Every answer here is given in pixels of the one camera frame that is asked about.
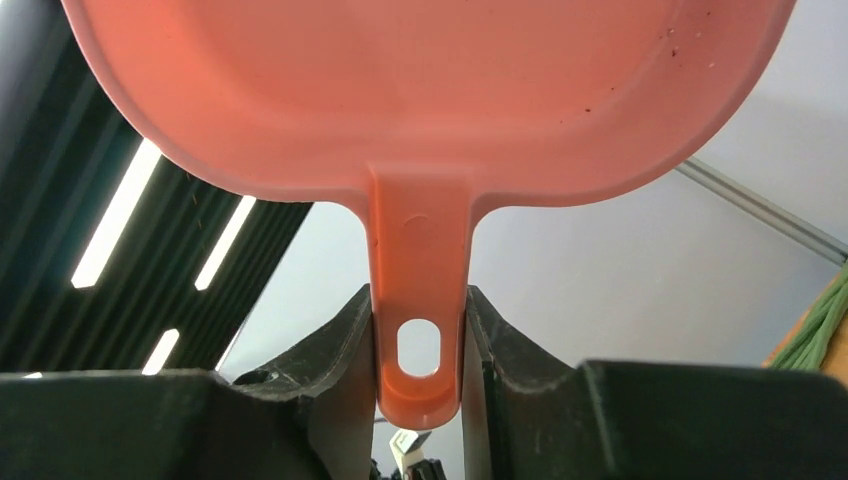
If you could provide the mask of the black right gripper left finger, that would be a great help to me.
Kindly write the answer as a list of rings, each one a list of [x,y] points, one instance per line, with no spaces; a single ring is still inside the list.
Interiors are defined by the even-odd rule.
[[[370,291],[264,365],[1,378],[5,479],[367,479]]]

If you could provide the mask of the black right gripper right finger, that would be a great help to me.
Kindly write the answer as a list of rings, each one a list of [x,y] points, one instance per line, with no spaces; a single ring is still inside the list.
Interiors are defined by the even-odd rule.
[[[569,366],[477,287],[462,394],[469,479],[843,479],[847,391],[792,370]]]

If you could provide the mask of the pink plastic dustpan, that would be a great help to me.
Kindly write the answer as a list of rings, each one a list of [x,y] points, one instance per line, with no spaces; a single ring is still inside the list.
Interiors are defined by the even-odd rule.
[[[239,195],[363,223],[379,408],[461,403],[475,226],[637,189],[752,91],[791,1],[66,1],[124,118]]]

